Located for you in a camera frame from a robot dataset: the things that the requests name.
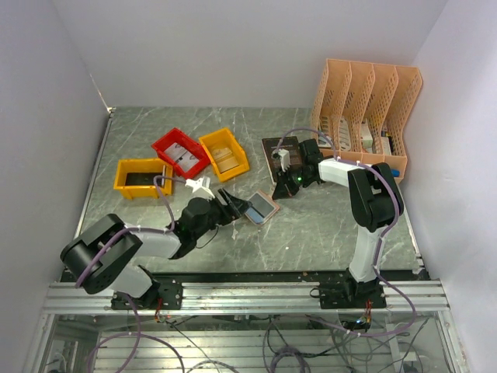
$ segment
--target plastic bin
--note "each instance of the plastic bin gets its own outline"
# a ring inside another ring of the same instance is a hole
[[[318,96],[311,115],[311,126],[332,137],[338,144],[338,126],[352,80],[350,61],[327,60]]]
[[[350,152],[337,150],[337,154],[364,163],[386,162],[399,171],[395,180],[400,183],[407,166],[402,133],[421,86],[421,74],[415,67],[328,59],[312,110],[311,128],[321,129],[338,144],[340,118],[345,117],[352,148]],[[360,124],[364,118],[374,139],[374,154],[362,149]],[[383,154],[382,130],[391,136],[391,155]],[[330,149],[321,151],[324,156],[333,155]]]
[[[114,189],[119,190],[124,198],[132,200],[136,197],[153,197],[158,198],[158,191],[151,183],[151,175],[148,175],[150,185],[128,185],[129,176],[135,174],[163,174],[172,177],[172,167],[158,158],[152,159],[120,159],[117,164],[116,179],[114,180]],[[163,194],[172,194],[172,181],[166,180],[161,187]]]
[[[192,168],[183,170],[182,166],[177,163],[175,159],[172,159],[167,154],[165,154],[166,149],[175,143],[184,147],[184,149],[194,155],[199,160],[199,162]],[[157,156],[160,159],[172,165],[176,175],[180,175],[185,179],[192,179],[210,164],[210,160],[207,157],[207,154],[203,150],[202,146],[199,143],[195,142],[193,139],[189,138],[178,128],[171,129],[170,132],[168,132],[160,139],[158,139],[154,144],[152,144],[152,148],[157,152]]]
[[[250,170],[249,161],[243,148],[228,128],[221,128],[211,134],[206,134],[200,137],[199,141],[203,150],[207,153],[219,181],[224,182]],[[226,148],[229,149],[231,154],[228,153],[222,158],[217,159],[216,153],[222,152]],[[230,157],[236,160],[238,165],[223,172],[221,162],[226,162]]]
[[[384,162],[381,130],[398,86],[397,69],[391,64],[374,64],[374,76],[373,91],[364,114],[373,137],[374,153],[363,152],[363,162],[372,164]]]

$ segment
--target orange bin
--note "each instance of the orange bin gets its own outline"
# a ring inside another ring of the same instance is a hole
[[[153,175],[166,175],[172,177],[172,167],[159,158],[152,159],[120,159],[117,164],[116,179],[114,180],[114,189],[119,190],[124,198],[132,200],[136,197],[154,197],[158,198],[158,191],[155,189],[151,178]],[[134,184],[131,176],[140,175],[148,177],[149,180],[140,185]],[[161,187],[163,194],[172,194],[172,181],[165,180]]]
[[[228,128],[199,138],[219,181],[224,182],[250,170],[243,148]]]

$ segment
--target marble tabletop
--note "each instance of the marble tabletop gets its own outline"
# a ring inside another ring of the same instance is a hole
[[[125,222],[163,227],[169,215],[160,200],[127,200],[113,189],[119,159],[155,158],[151,144],[177,127],[197,140],[228,127],[244,148],[250,171],[220,183],[208,166],[200,175],[211,178],[212,191],[225,188],[248,199],[257,189],[272,193],[261,139],[279,137],[292,127],[308,127],[310,109],[119,107],[115,109],[104,144],[96,179],[83,221],[83,229],[103,215],[116,213]],[[299,140],[309,134],[297,132]],[[176,183],[168,196],[179,217],[191,189]],[[135,263],[152,272],[249,272],[265,270],[343,270],[355,249],[357,226],[350,210],[349,192],[343,186],[315,183],[289,200],[262,227],[243,217],[221,227],[215,239],[180,260],[139,258]],[[202,246],[211,233],[199,240]],[[413,238],[405,216],[392,229],[384,248],[382,268],[415,269]]]

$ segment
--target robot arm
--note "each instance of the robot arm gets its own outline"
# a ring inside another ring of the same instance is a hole
[[[159,284],[146,269],[131,264],[131,259],[139,256],[182,258],[196,247],[202,235],[219,225],[230,224],[251,207],[250,202],[234,197],[222,188],[218,191],[221,198],[215,197],[205,187],[201,187],[199,193],[193,188],[193,192],[202,197],[189,201],[172,231],[164,228],[161,235],[135,228],[135,232],[122,235],[83,281],[86,292],[92,295],[110,288],[129,294],[143,308],[156,305],[158,298],[171,298],[176,303],[176,295],[181,298],[180,286]],[[124,228],[129,228],[129,225],[125,225],[117,215],[104,216],[64,248],[62,262],[79,277],[101,248]]]
[[[356,250],[349,266],[349,272],[358,284],[375,281],[373,265],[377,243],[380,235],[393,221],[395,212],[393,202],[384,185],[375,179],[373,173],[349,163],[336,159],[324,159],[316,140],[300,143],[303,167],[298,171],[290,168],[288,151],[280,149],[276,157],[281,161],[273,199],[292,197],[300,189],[300,185],[308,187],[311,183],[332,182],[347,187],[353,217],[358,224]],[[387,163],[372,166],[387,181],[393,190],[399,205],[400,214],[404,210],[401,195]],[[384,247],[381,240],[379,257]]]

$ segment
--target white wall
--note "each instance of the white wall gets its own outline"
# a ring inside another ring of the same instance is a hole
[[[0,361],[21,371],[108,114],[49,0],[0,4]]]
[[[325,58],[410,64],[447,0],[54,0],[110,106],[311,106]]]
[[[495,371],[497,2],[449,0],[414,64],[404,192],[432,277],[447,291],[472,371]]]

